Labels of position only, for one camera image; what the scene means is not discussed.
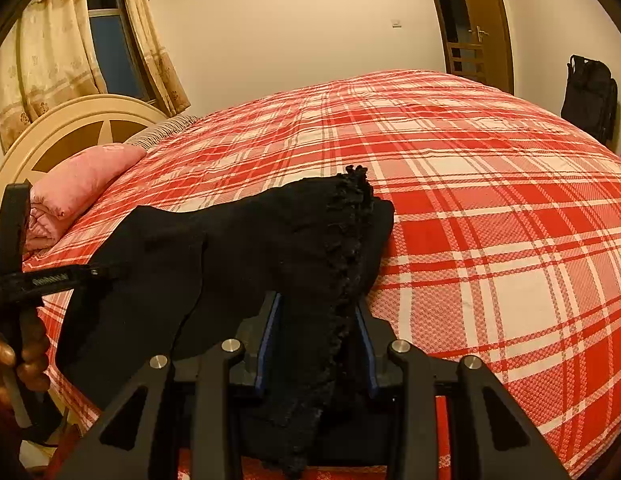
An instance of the window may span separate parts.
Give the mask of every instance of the window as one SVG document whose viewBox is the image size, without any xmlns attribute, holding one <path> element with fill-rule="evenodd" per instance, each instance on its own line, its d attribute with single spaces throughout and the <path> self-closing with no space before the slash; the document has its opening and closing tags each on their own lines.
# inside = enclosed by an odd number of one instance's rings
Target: window
<svg viewBox="0 0 621 480">
<path fill-rule="evenodd" d="M 143 70 L 124 0 L 88 0 L 88 18 L 108 92 L 154 104 L 154 93 Z"/>
</svg>

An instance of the red plaid bedspread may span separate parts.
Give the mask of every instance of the red plaid bedspread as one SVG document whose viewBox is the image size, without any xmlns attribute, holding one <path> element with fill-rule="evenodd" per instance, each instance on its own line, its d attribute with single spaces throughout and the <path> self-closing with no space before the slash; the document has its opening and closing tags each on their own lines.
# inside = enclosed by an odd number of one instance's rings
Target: red plaid bedspread
<svg viewBox="0 0 621 480">
<path fill-rule="evenodd" d="M 569 472 L 584 471 L 621 430 L 621 160 L 495 89 L 383 72 L 214 113 L 151 150 L 25 265 L 86 263 L 137 205 L 194 210 L 348 164 L 366 166 L 396 208 L 373 313 L 430 354 L 480 355 Z M 69 297 L 49 296 L 40 312 L 52 362 Z M 89 426 L 96 411 L 49 373 Z"/>
</svg>

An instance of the pink pillow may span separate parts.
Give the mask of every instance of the pink pillow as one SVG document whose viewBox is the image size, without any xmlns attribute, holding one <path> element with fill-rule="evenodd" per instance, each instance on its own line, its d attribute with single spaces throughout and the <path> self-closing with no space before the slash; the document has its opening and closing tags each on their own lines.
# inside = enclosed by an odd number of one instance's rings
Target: pink pillow
<svg viewBox="0 0 621 480">
<path fill-rule="evenodd" d="M 87 148 L 52 168 L 31 189 L 26 250 L 55 245 L 111 182 L 145 155 L 140 146 L 116 142 Z"/>
</svg>

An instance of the cream headboard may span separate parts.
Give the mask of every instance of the cream headboard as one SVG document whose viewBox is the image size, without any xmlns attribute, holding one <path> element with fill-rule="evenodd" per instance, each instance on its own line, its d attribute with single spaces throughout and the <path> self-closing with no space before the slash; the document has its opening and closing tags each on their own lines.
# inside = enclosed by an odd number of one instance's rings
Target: cream headboard
<svg viewBox="0 0 621 480">
<path fill-rule="evenodd" d="M 15 141 L 0 167 L 0 205 L 7 184 L 37 182 L 75 153 L 128 137 L 166 119 L 148 103 L 114 94 L 79 97 L 46 112 Z"/>
</svg>

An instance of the wooden door frame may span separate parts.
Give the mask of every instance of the wooden door frame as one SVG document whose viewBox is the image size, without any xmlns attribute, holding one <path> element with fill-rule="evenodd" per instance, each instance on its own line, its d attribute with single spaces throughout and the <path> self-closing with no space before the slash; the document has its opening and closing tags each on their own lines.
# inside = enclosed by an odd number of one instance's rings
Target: wooden door frame
<svg viewBox="0 0 621 480">
<path fill-rule="evenodd" d="M 446 38 L 446 23 L 444 23 L 444 15 L 442 13 L 442 6 L 439 0 L 433 0 L 435 3 L 435 10 L 437 12 L 437 19 L 439 21 L 439 30 L 442 33 L 442 48 L 444 51 L 444 62 L 446 63 L 446 72 L 452 73 L 453 67 L 451 66 L 450 60 L 447 55 L 447 43 L 448 40 Z M 510 30 L 508 28 L 508 19 L 506 7 L 504 6 L 504 0 L 500 0 L 500 14 L 501 21 L 504 27 L 504 38 L 506 43 L 506 51 L 507 51 L 507 72 L 508 72 L 508 92 L 512 95 L 515 95 L 515 75 L 513 72 L 513 48 L 511 46 L 510 40 Z"/>
</svg>

